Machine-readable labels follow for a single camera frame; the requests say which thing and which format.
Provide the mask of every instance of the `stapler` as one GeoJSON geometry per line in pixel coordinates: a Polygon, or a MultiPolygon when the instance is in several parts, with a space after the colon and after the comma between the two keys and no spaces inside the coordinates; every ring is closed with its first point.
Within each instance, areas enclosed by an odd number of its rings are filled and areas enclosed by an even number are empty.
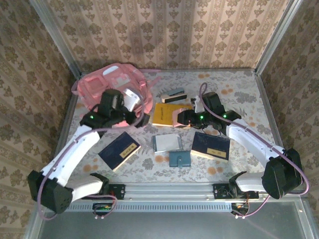
{"type": "Polygon", "coordinates": [[[161,95],[161,101],[163,103],[169,103],[186,99],[187,94],[184,92],[184,88],[177,88],[175,90],[167,91],[161,95]]]}

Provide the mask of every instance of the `patterned wallpaper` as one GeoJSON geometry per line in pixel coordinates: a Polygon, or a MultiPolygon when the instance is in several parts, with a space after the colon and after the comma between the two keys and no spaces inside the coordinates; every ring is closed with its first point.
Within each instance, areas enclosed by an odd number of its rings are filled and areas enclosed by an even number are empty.
{"type": "Polygon", "coordinates": [[[80,71],[254,68],[289,0],[45,0],[80,71]]]}
{"type": "Polygon", "coordinates": [[[286,147],[301,155],[319,222],[319,0],[303,1],[262,73],[286,147]]]}
{"type": "Polygon", "coordinates": [[[51,159],[70,75],[27,0],[0,1],[0,239],[22,238],[33,210],[26,177],[51,159]]]}

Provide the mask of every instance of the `floral tablecloth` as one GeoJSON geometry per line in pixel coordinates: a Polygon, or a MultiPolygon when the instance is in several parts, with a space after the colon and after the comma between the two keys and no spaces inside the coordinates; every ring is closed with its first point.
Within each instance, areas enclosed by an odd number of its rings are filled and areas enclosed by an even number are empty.
{"type": "MultiPolygon", "coordinates": [[[[148,80],[161,76],[161,80],[151,89],[155,103],[160,102],[160,95],[168,90],[184,87],[188,98],[172,104],[190,104],[190,98],[198,95],[199,86],[208,83],[208,92],[215,91],[226,110],[235,110],[254,129],[265,138],[273,141],[272,132],[260,97],[255,76],[252,71],[173,71],[145,73],[148,80]]],[[[68,139],[74,134],[82,116],[87,113],[80,99],[68,139]]],[[[127,131],[141,149],[126,161],[116,172],[113,172],[99,157],[98,153],[118,137],[122,131],[112,131],[104,134],[102,139],[93,146],[74,170],[71,179],[98,172],[105,175],[111,182],[216,182],[228,179],[241,171],[259,172],[263,166],[256,158],[237,142],[231,140],[229,162],[219,162],[202,157],[191,156],[191,167],[170,168],[168,153],[154,154],[152,135],[179,133],[184,150],[190,150],[195,129],[180,129],[173,127],[152,126],[149,123],[144,128],[133,128],[127,131]]],[[[219,132],[212,127],[205,129],[212,135],[219,132]]]]}

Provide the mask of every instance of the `white paper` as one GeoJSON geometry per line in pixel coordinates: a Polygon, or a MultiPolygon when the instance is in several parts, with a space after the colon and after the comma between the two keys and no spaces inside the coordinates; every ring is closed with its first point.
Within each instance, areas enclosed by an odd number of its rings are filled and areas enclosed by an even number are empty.
{"type": "Polygon", "coordinates": [[[179,138],[179,135],[177,133],[157,135],[156,136],[157,152],[180,149],[178,138],[179,138]]]}

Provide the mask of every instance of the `yellow book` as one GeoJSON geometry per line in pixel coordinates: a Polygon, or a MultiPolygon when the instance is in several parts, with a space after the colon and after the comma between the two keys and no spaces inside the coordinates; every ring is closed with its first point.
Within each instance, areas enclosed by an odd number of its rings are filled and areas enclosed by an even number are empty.
{"type": "Polygon", "coordinates": [[[192,106],[156,103],[152,125],[173,126],[173,111],[181,108],[192,109],[192,106]]]}

